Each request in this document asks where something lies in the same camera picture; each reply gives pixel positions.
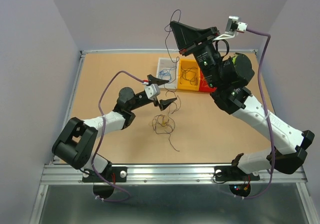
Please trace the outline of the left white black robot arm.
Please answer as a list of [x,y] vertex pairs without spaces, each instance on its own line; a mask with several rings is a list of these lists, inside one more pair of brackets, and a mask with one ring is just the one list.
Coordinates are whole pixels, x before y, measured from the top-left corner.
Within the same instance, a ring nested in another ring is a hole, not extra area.
[[148,75],[141,83],[144,90],[135,93],[132,88],[124,87],[119,91],[114,109],[100,116],[81,120],[73,117],[68,120],[52,147],[52,153],[75,170],[82,170],[88,176],[95,175],[100,181],[111,177],[112,163],[93,150],[96,139],[129,127],[135,119],[133,110],[153,104],[161,111],[167,109],[176,99],[158,100],[160,86],[168,80]]

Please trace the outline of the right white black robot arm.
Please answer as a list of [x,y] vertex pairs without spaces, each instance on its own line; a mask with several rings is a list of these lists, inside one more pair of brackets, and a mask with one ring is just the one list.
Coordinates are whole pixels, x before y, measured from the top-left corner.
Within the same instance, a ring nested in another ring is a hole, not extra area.
[[199,29],[171,21],[170,29],[180,55],[192,54],[208,86],[215,88],[210,96],[217,107],[244,121],[271,142],[266,150],[238,154],[220,175],[242,179],[261,170],[293,174],[302,166],[315,135],[310,130],[300,131],[288,125],[247,89],[255,74],[250,59],[242,53],[228,58],[222,56],[216,27]]

